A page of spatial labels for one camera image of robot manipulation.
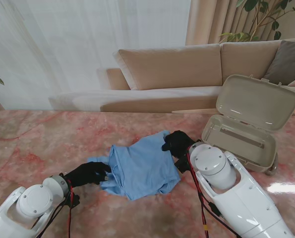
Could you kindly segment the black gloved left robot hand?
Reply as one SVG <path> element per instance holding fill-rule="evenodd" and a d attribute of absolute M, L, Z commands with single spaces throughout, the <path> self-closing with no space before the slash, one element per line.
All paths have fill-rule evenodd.
<path fill-rule="evenodd" d="M 64 176 L 72 187 L 79 187 L 86 184 L 94 183 L 99 185 L 105 181 L 105 177 L 111 172 L 109 165 L 102 162 L 89 162 L 78 166 L 73 171 Z"/>

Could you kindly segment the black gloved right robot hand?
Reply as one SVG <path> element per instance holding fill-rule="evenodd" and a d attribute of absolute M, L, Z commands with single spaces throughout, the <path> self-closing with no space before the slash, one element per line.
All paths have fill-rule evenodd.
<path fill-rule="evenodd" d="M 171 155 L 178 159 L 183 157 L 190 146 L 195 143 L 185 132 L 180 130 L 165 136 L 164 141 L 162 151 L 170 151 Z"/>

